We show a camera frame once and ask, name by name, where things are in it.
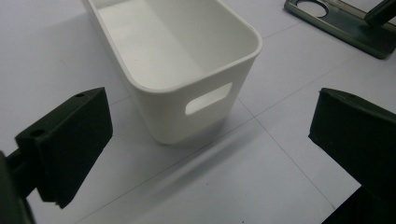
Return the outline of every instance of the screw hole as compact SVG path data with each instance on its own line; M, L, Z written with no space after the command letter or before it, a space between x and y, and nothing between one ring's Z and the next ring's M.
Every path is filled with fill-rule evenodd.
M32 137L38 137L38 136L40 136L41 134L43 134L44 132L45 132L44 130L39 129L39 130L35 130L35 131L31 132L30 135L31 135Z
M300 0L297 2L297 8L319 18L326 16L329 12L329 9L323 3L316 0Z

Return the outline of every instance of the white tabletop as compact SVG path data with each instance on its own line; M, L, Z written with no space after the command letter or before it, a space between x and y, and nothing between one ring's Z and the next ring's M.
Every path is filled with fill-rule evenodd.
M321 223L360 186L307 137L318 91L396 113L395 54L354 49L283 0L224 2L262 35L262 53L227 119L174 146L149 135L79 0L0 2L0 149L8 155L19 132L97 87L113 121L73 202L28 197L37 223Z

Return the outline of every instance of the white plastic bin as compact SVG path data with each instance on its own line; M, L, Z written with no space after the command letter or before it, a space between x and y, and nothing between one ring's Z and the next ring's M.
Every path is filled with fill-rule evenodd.
M262 38L218 0L85 0L152 136L172 144L227 116Z

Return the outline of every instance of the metal base plate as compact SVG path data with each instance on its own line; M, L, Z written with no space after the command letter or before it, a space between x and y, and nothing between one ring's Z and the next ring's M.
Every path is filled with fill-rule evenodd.
M313 2L326 10L315 17L297 7L300 2ZM339 0L287 0L285 9L296 17L334 35L378 59L386 59L396 48L396 26L386 23L372 28L364 20L365 12Z

